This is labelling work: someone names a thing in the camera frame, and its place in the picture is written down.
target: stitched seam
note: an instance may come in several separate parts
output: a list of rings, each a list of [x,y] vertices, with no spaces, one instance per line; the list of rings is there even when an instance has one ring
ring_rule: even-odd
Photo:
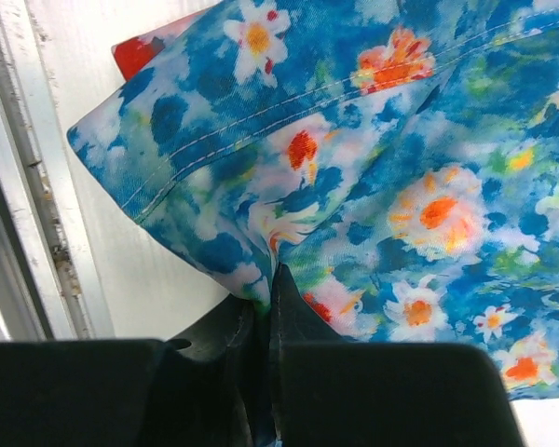
[[[497,28],[500,28],[500,27],[503,27],[503,26],[507,26],[507,25],[510,25],[510,24],[515,23],[515,22],[518,22],[518,21],[522,21],[522,20],[527,20],[527,19],[530,19],[530,18],[534,18],[534,17],[536,17],[536,16],[540,16],[540,15],[543,15],[543,14],[547,14],[547,13],[552,12],[552,11],[555,11],[555,10],[557,10],[557,9],[559,9],[559,7],[555,7],[555,8],[552,8],[552,9],[548,9],[548,10],[546,10],[546,11],[539,12],[538,14],[532,14],[532,15],[530,15],[530,16],[526,16],[526,17],[524,17],[524,18],[522,18],[522,19],[519,19],[519,20],[512,20],[512,21],[509,21],[509,22],[504,23],[504,24],[502,24],[502,25],[498,25],[498,26],[496,26],[496,27],[494,27],[494,28],[491,28],[491,29],[489,29],[489,30],[487,30],[487,31],[484,31],[484,32],[482,32],[482,33],[480,33],[480,34],[475,35],[474,37],[472,37],[472,38],[466,40],[465,42],[462,42],[461,44],[458,44],[458,45],[456,45],[456,46],[454,46],[454,47],[450,47],[449,49],[446,49],[446,50],[442,51],[441,53],[438,53],[438,54],[436,54],[436,55],[433,55],[433,57],[436,58],[436,57],[438,57],[438,56],[440,56],[440,55],[443,55],[443,54],[444,54],[445,52],[447,52],[447,51],[450,51],[450,50],[452,50],[452,49],[454,49],[454,48],[456,48],[456,47],[463,46],[463,45],[467,44],[468,42],[470,42],[471,40],[476,39],[476,38],[479,37],[480,35],[490,33],[490,32],[492,32],[492,31],[496,30]],[[559,25],[559,20],[557,20],[557,21],[555,21],[555,22],[553,22],[553,23],[549,23],[549,24],[547,24],[547,25],[542,25],[541,27],[539,27],[539,29],[542,31],[542,30],[545,30],[545,29],[547,29],[547,28],[550,28],[550,27],[556,26],[556,25]],[[486,44],[481,45],[481,46],[479,46],[479,47],[472,48],[472,49],[470,49],[469,51],[467,51],[466,53],[463,53],[463,54],[459,55],[458,57],[452,59],[451,61],[449,61],[449,62],[447,62],[447,63],[445,63],[445,64],[443,64],[443,65],[440,65],[440,66],[435,67],[435,71],[434,71],[433,75],[436,75],[436,74],[442,72],[443,69],[444,69],[445,67],[447,67],[447,66],[449,66],[449,65],[451,65],[451,64],[453,64],[453,63],[455,63],[455,62],[457,62],[457,61],[460,61],[461,59],[465,58],[466,56],[468,56],[468,55],[470,55],[470,54],[472,54],[472,53],[474,53],[474,52],[481,51],[481,50],[487,49],[487,48],[489,48],[489,47],[496,47],[496,46],[499,46],[499,45],[503,45],[503,44],[506,44],[506,43],[510,43],[510,42],[511,42],[512,40],[514,40],[515,38],[522,37],[522,36],[530,36],[531,33],[532,33],[532,30],[530,30],[530,31],[528,31],[528,32],[521,32],[521,33],[512,34],[512,35],[509,35],[509,36],[507,36],[507,37],[502,37],[502,38],[500,38],[500,39],[496,39],[496,40],[494,40],[494,41],[492,41],[492,42],[486,43]],[[389,67],[389,70],[392,70],[393,68],[395,68],[395,67],[397,67],[397,66],[409,65],[410,63],[400,64],[400,65],[396,65],[396,66],[393,66],[393,67]],[[373,73],[376,74],[376,73],[381,73],[381,72],[383,72],[383,71],[385,71],[385,69],[377,70],[377,71],[375,71],[375,72],[373,72]],[[333,83],[331,83],[331,84],[328,84],[328,85],[325,85],[325,86],[322,86],[322,87],[319,87],[319,88],[315,88],[314,90],[310,90],[310,91],[305,92],[305,93],[302,93],[302,94],[300,94],[300,95],[291,97],[290,99],[285,100],[284,102],[280,102],[280,103],[278,103],[278,104],[272,105],[272,106],[268,107],[267,109],[265,109],[265,110],[263,110],[263,111],[257,112],[256,114],[247,116],[247,117],[245,117],[245,118],[241,118],[239,121],[236,121],[236,122],[234,122],[234,123],[232,123],[232,124],[230,124],[230,125],[228,125],[228,126],[225,126],[225,127],[221,128],[221,129],[217,129],[215,132],[209,133],[209,134],[207,134],[207,135],[203,135],[202,137],[199,137],[198,139],[196,139],[196,140],[190,142],[189,144],[187,144],[187,145],[185,145],[185,146],[183,146],[183,147],[180,147],[179,149],[177,149],[176,151],[174,151],[172,154],[170,154],[164,161],[161,162],[161,164],[149,175],[149,177],[148,177],[148,178],[143,182],[143,184],[129,197],[129,199],[127,199],[127,201],[126,201],[124,204],[121,205],[120,208],[121,208],[122,210],[125,209],[125,208],[128,206],[128,204],[132,201],[132,199],[134,199],[134,198],[147,186],[147,184],[149,183],[149,181],[157,174],[157,172],[158,172],[161,168],[163,168],[163,167],[165,166],[165,164],[166,164],[168,161],[170,161],[172,158],[174,158],[176,155],[178,155],[178,154],[179,154],[181,151],[183,151],[186,147],[189,147],[190,145],[193,145],[193,144],[195,144],[195,143],[197,143],[197,142],[201,142],[201,141],[203,141],[203,140],[205,140],[205,139],[207,139],[207,138],[210,138],[210,137],[213,136],[213,135],[216,135],[216,134],[221,133],[221,132],[223,132],[223,131],[225,131],[225,130],[228,130],[229,128],[234,127],[234,126],[236,126],[236,125],[239,124],[239,123],[242,123],[242,122],[244,122],[244,121],[246,121],[246,120],[248,120],[248,119],[250,119],[250,118],[253,118],[253,117],[255,117],[255,116],[261,115],[261,114],[263,114],[263,113],[265,113],[265,112],[268,112],[269,110],[271,110],[271,109],[273,109],[273,108],[275,108],[275,107],[279,107],[279,106],[281,106],[281,105],[283,105],[283,104],[285,104],[285,103],[298,100],[298,99],[303,98],[303,97],[305,97],[305,96],[307,96],[307,95],[310,95],[310,94],[312,94],[312,93],[315,93],[315,92],[317,92],[317,91],[319,91],[319,90],[321,90],[321,89],[330,88],[330,87],[333,87],[333,86],[335,86],[335,85],[337,85],[337,84],[345,83],[346,81],[352,80],[352,79],[354,79],[354,78],[356,78],[356,77],[359,77],[359,76],[361,76],[361,74],[357,74],[357,75],[351,76],[351,77],[349,77],[349,78],[343,79],[343,80],[341,80],[341,81],[336,81],[336,82],[333,82]],[[402,78],[397,78],[397,79],[391,79],[391,80],[389,80],[389,81],[382,82],[382,83],[375,84],[375,85],[378,86],[378,87],[381,87],[381,86],[386,85],[386,84],[393,84],[394,82],[401,82],[401,81],[402,81],[403,83],[405,83],[405,82],[408,82],[408,81],[411,81],[411,80],[416,80],[416,79],[415,79],[414,76],[407,76],[407,77],[402,77]],[[318,104],[316,104],[316,105],[313,105],[312,107],[307,108],[307,109],[304,110],[304,111],[301,111],[301,112],[298,112],[298,113],[296,113],[296,114],[293,114],[293,115],[284,117],[284,118],[282,118],[281,120],[276,121],[276,122],[274,122],[274,123],[272,123],[272,124],[270,124],[270,125],[264,127],[263,129],[257,130],[255,133],[252,133],[252,134],[250,134],[250,135],[248,135],[248,136],[246,136],[246,137],[241,138],[240,140],[237,140],[236,142],[233,142],[233,143],[229,144],[228,146],[225,146],[225,147],[223,147],[223,148],[217,149],[217,150],[215,150],[215,151],[213,151],[213,152],[208,153],[208,154],[205,155],[205,156],[202,156],[201,158],[198,158],[197,160],[194,160],[193,162],[189,163],[189,164],[186,165],[184,168],[182,168],[182,169],[180,169],[178,172],[176,172],[176,173],[166,182],[166,184],[165,184],[164,186],[161,187],[161,189],[156,193],[156,195],[154,196],[154,198],[149,202],[149,204],[147,204],[147,206],[137,215],[137,217],[136,217],[134,220],[135,220],[135,221],[136,221],[136,220],[139,220],[143,214],[145,214],[146,212],[148,212],[149,209],[154,205],[154,203],[155,203],[155,202],[159,199],[159,197],[162,195],[162,193],[167,189],[167,187],[168,187],[171,183],[173,183],[173,182],[175,181],[175,179],[177,179],[181,174],[183,174],[184,172],[186,172],[188,169],[191,169],[191,168],[192,168],[193,166],[195,166],[197,163],[201,163],[202,161],[204,161],[204,160],[206,160],[206,159],[208,159],[208,158],[211,158],[211,157],[213,157],[213,156],[216,156],[216,155],[220,154],[221,152],[223,152],[223,151],[225,151],[225,150],[228,150],[228,149],[230,149],[230,148],[232,148],[232,147],[234,147],[234,146],[238,146],[239,144],[242,144],[243,142],[245,142],[245,141],[247,141],[247,140],[250,140],[250,139],[252,139],[252,138],[255,137],[255,136],[258,136],[258,135],[260,135],[261,133],[266,132],[267,130],[269,130],[269,129],[275,127],[275,126],[277,126],[278,124],[282,124],[282,123],[284,123],[284,122],[286,122],[286,121],[289,121],[290,119],[292,119],[292,118],[294,118],[294,117],[297,117],[297,116],[300,116],[300,115],[305,115],[305,114],[307,114],[308,112],[310,112],[311,110],[316,109],[316,108],[323,108],[323,107],[327,106],[327,105],[328,105],[329,103],[331,103],[331,102],[338,102],[338,103],[340,103],[342,99],[345,99],[345,98],[346,98],[346,96],[349,96],[349,95],[352,95],[352,94],[360,94],[360,93],[361,93],[361,90],[360,90],[359,88],[356,88],[356,89],[354,89],[354,90],[351,90],[351,91],[349,91],[349,92],[347,92],[347,93],[344,93],[344,94],[342,94],[342,95],[339,95],[339,96],[337,96],[337,97],[334,97],[334,98],[331,98],[331,99],[329,99],[329,100],[325,100],[325,101],[323,101],[323,102],[320,102],[320,103],[318,103]]]

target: orange flower print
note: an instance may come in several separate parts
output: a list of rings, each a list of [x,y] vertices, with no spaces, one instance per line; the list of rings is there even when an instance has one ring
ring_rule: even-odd
[[[392,88],[433,75],[435,58],[427,52],[430,40],[417,39],[411,30],[399,27],[386,46],[363,51],[352,84],[363,93]]]
[[[498,351],[494,357],[502,363],[501,376],[508,389],[540,382],[552,385],[557,381],[552,372],[557,353],[549,349],[543,332],[527,336],[516,342],[509,352]]]
[[[389,208],[393,236],[429,261],[474,254],[487,220],[481,181],[469,169],[448,165],[408,186]]]

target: metal window frame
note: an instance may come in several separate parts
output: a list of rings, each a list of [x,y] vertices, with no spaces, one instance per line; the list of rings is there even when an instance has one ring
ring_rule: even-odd
[[[16,30],[15,35],[6,30]],[[57,212],[53,219],[65,241],[61,251],[55,250],[57,231],[50,210],[37,199],[45,194],[41,188],[46,184]],[[53,336],[113,337],[114,325],[23,0],[0,2],[0,186]]]
[[[26,264],[20,263],[20,246],[16,250],[14,245],[17,238],[12,231],[9,236],[2,214],[0,210],[0,342],[44,340],[51,336],[51,329],[34,284],[28,272],[23,272]]]

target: white wall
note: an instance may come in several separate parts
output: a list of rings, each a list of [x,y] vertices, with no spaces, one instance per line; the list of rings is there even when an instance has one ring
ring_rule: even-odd
[[[112,45],[211,3],[28,0],[62,137],[123,84],[112,57]],[[169,337],[226,296],[216,283],[160,247],[124,216],[68,151],[93,259],[117,336]]]

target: blue fabric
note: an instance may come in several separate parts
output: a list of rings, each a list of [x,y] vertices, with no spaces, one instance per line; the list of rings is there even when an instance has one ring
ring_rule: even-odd
[[[131,219],[261,312],[559,397],[559,0],[225,1],[69,131]]]

